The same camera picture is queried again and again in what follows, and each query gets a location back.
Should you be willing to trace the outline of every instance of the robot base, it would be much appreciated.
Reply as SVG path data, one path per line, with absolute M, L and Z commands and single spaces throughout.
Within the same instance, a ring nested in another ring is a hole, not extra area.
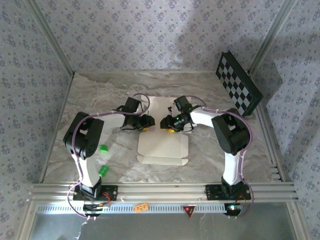
M 102 201 L 105 202 L 106 197 L 102 193 L 107 193 L 111 201 L 117 200 L 117 185 L 102 185 L 98 182 L 94 187 L 85 185 L 76 186 L 73 194 L 73 201 Z
M 250 189 L 243 182 L 230 186 L 222 178 L 222 184 L 205 186 L 206 199 L 212 200 L 250 200 Z

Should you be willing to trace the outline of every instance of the green cube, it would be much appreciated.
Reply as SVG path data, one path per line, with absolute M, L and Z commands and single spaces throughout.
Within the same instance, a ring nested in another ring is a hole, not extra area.
M 109 167 L 106 165 L 102 165 L 99 170 L 99 176 L 103 178 L 107 174 L 108 171 L 109 171 Z
M 107 145 L 104 145 L 104 144 L 100 145 L 100 152 L 101 152 L 101 153 L 106 153 L 106 152 L 108 152 L 108 146 L 107 146 Z

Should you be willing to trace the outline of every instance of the wall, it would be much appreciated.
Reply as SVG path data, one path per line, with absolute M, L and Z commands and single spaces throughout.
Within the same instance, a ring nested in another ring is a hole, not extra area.
M 70 76 L 22 0 L 0 2 L 0 239 L 39 181 Z
M 38 0 L 77 72 L 247 69 L 282 0 Z
M 319 46 L 320 3 L 298 1 L 255 77 L 314 239 L 320 239 Z

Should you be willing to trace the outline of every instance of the marble surface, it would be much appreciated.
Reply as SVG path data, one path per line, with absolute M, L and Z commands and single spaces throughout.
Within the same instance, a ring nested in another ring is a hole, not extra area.
M 213 72 L 119 72 L 76 74 L 71 85 L 44 182 L 77 181 L 72 157 L 63 137 L 77 112 L 108 112 L 125 103 L 128 96 L 179 97 L 194 95 L 204 99 L 211 109 L 227 110 L 234 104 Z M 244 158 L 243 174 L 249 182 L 271 179 L 263 135 L 254 115 L 247 118 L 254 133 Z M 103 182 L 220 182 L 225 156 L 212 128 L 198 125 L 189 137 L 189 162 L 185 166 L 149 165 L 138 162 L 139 132 L 111 129 L 104 132 L 100 144 L 108 153 L 96 153 L 96 166 L 109 166 Z

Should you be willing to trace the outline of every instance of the checkerboard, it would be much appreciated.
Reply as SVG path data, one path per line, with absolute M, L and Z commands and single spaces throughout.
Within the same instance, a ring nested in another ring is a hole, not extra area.
M 223 52 L 215 72 L 241 116 L 249 116 L 263 98 L 230 51 Z

